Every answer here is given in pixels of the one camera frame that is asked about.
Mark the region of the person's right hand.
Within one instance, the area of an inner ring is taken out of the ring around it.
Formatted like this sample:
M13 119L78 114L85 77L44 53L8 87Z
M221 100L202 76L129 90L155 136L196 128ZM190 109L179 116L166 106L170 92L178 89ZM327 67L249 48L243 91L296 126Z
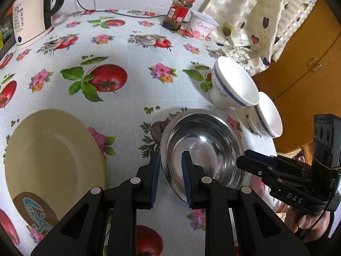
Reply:
M296 233L298 229L310 229L306 239L316 240L326 233L331 219L330 216L330 212L326 211L319 216L303 215L298 218L294 208L290 206L284 222L293 233Z

